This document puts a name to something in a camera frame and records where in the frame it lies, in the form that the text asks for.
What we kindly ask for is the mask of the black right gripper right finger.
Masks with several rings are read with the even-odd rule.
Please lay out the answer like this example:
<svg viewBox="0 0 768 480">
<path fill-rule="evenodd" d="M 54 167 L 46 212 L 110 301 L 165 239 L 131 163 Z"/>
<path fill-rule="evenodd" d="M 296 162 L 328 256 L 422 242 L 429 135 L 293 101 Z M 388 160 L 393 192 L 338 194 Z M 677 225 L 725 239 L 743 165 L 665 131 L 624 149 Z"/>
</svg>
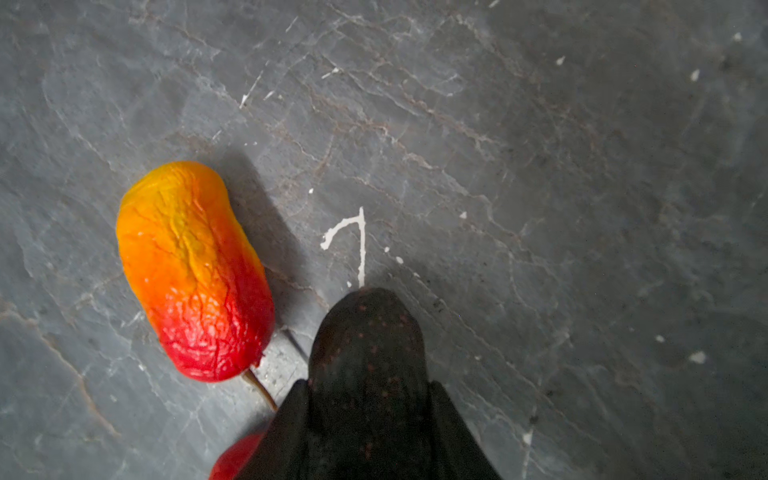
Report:
<svg viewBox="0 0 768 480">
<path fill-rule="evenodd" d="M 501 479 L 437 381 L 429 384 L 429 430 L 431 479 Z"/>
</svg>

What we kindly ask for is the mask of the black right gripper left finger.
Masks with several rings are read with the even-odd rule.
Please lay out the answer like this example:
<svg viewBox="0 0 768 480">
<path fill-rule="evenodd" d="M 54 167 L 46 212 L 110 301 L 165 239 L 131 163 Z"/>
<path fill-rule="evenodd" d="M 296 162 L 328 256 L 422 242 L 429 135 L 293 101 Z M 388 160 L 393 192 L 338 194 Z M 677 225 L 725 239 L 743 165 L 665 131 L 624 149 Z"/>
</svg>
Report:
<svg viewBox="0 0 768 480">
<path fill-rule="evenodd" d="M 297 380 L 237 480 L 298 479 L 309 425 L 309 383 Z"/>
</svg>

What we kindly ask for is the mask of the dark fake avocado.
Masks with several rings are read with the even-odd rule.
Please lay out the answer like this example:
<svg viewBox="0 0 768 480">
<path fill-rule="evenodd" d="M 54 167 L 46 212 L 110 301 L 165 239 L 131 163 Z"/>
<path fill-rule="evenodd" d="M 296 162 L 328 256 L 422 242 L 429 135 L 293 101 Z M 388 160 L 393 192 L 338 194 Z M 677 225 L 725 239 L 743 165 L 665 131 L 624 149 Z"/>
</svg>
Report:
<svg viewBox="0 0 768 480">
<path fill-rule="evenodd" d="M 426 479 L 421 329 L 392 291 L 366 288 L 325 316 L 309 360 L 309 479 Z"/>
</svg>

